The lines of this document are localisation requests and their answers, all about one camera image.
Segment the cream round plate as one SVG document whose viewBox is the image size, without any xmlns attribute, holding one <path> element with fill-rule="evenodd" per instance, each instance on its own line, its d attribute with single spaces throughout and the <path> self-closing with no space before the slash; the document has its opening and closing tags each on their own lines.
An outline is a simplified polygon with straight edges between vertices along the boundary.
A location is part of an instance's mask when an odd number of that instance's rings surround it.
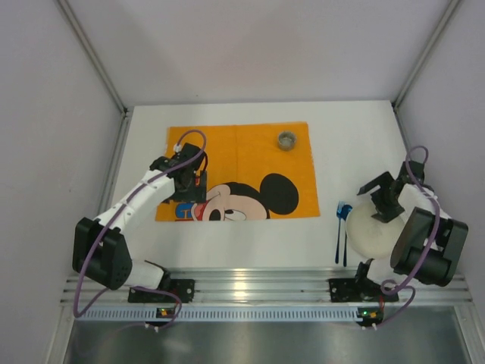
<svg viewBox="0 0 485 364">
<path fill-rule="evenodd" d="M 367 259 L 390 257 L 405 226 L 400 218 L 383 223 L 373 217 L 377 213 L 372 202 L 362 203 L 349 213 L 346 233 L 350 246 Z"/>
</svg>

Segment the orange Mickey Mouse placemat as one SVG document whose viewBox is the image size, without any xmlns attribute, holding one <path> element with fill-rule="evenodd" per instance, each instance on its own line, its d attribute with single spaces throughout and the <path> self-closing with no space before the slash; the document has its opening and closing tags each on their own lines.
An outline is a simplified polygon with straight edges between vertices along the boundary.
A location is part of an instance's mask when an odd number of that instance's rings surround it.
<svg viewBox="0 0 485 364">
<path fill-rule="evenodd" d="M 161 203 L 156 222 L 253 221 L 320 215 L 305 122 L 202 126 L 208 155 L 204 203 Z M 278 134 L 297 136 L 294 149 L 277 145 Z"/>
</svg>

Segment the small grey cup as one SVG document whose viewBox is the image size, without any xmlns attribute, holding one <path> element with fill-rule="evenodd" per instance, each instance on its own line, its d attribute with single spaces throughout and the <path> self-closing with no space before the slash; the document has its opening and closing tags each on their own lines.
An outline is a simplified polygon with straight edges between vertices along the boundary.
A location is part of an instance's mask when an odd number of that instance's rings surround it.
<svg viewBox="0 0 485 364">
<path fill-rule="evenodd" d="M 279 149 L 285 152 L 288 152 L 294 149 L 296 146 L 296 142 L 297 142 L 297 136 L 289 130 L 284 130 L 278 134 L 277 145 Z"/>
</svg>

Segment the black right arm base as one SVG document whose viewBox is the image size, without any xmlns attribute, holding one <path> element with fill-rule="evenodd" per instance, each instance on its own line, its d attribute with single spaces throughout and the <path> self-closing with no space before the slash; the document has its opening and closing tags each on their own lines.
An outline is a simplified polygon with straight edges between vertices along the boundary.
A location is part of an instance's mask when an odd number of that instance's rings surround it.
<svg viewBox="0 0 485 364">
<path fill-rule="evenodd" d="M 332 303 L 397 303 L 399 295 L 384 295 L 380 285 L 368 278 L 373 259 L 360 262 L 353 278 L 331 278 L 330 299 Z"/>
</svg>

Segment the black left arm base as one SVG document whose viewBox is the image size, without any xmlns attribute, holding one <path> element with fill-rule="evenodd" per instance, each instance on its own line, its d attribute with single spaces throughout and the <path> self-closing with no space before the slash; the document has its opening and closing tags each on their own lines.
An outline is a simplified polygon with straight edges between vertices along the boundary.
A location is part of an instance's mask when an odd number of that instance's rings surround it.
<svg viewBox="0 0 485 364">
<path fill-rule="evenodd" d="M 182 303 L 191 303 L 195 294 L 195 281 L 193 279 L 168 278 L 159 284 L 158 290 L 164 290 L 178 296 Z M 172 297 L 158 293 L 149 293 L 137 289 L 130 289 L 129 303 L 175 303 Z"/>
</svg>

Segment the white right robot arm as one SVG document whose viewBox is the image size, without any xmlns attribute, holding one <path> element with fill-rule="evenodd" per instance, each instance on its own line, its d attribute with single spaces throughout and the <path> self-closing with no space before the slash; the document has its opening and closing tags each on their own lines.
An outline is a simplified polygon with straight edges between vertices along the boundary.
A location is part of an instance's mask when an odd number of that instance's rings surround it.
<svg viewBox="0 0 485 364">
<path fill-rule="evenodd" d="M 424 163 L 402 163 L 398 176 L 388 171 L 360 187 L 370 201 L 353 208 L 346 220 L 350 245 L 378 262 L 375 275 L 388 271 L 445 287 L 453 279 L 468 226 L 440 207 L 424 182 Z"/>
</svg>

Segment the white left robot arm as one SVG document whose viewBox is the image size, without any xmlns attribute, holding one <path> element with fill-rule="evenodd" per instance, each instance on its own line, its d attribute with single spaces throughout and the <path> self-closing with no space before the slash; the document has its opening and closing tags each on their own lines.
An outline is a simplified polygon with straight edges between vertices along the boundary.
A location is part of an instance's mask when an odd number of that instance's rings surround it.
<svg viewBox="0 0 485 364">
<path fill-rule="evenodd" d="M 154 160 L 118 203 L 77 223 L 73 269 L 109 290 L 122 286 L 159 288 L 166 271 L 155 263 L 132 259 L 127 238 L 163 202 L 203 202 L 207 164 L 207 153 L 190 143 L 175 146 L 170 158 Z"/>
</svg>

